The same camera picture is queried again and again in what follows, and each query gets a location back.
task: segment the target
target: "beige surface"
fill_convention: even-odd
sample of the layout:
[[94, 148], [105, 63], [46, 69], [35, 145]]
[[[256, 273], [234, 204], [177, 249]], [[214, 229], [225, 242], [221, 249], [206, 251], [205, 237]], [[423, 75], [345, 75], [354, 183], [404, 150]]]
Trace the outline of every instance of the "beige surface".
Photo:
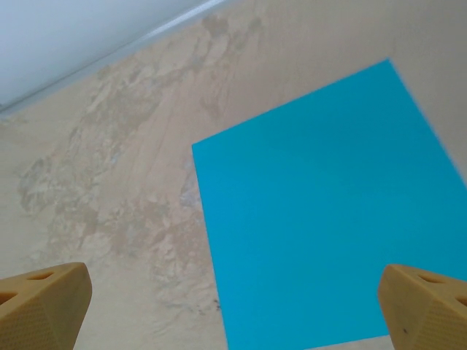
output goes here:
[[466, 18], [464, 0], [246, 0], [18, 113], [0, 277], [84, 261], [76, 349], [225, 349], [191, 144], [390, 56], [467, 174]]

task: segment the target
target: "stain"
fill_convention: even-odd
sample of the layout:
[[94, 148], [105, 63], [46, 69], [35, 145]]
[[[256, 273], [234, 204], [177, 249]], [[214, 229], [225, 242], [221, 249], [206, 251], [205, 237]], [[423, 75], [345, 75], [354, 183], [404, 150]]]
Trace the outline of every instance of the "stain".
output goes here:
[[248, 31], [256, 32], [263, 26], [263, 21], [259, 17], [255, 17], [248, 25]]
[[202, 98], [199, 101], [199, 103], [201, 107], [203, 107], [203, 109], [209, 114], [209, 116], [212, 119], [214, 120], [220, 119], [220, 115], [222, 112], [220, 110], [219, 103], [217, 101], [210, 102], [206, 100], [205, 98]]
[[211, 15], [202, 20], [202, 25], [213, 39], [228, 33], [228, 20]]

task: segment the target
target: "cyan sheet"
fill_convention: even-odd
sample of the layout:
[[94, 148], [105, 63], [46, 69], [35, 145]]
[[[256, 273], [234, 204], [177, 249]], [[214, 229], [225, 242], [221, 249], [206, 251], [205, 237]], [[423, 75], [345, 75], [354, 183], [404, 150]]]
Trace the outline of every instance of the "cyan sheet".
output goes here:
[[389, 61], [193, 154], [230, 350], [387, 334], [388, 263], [467, 279], [467, 191]]

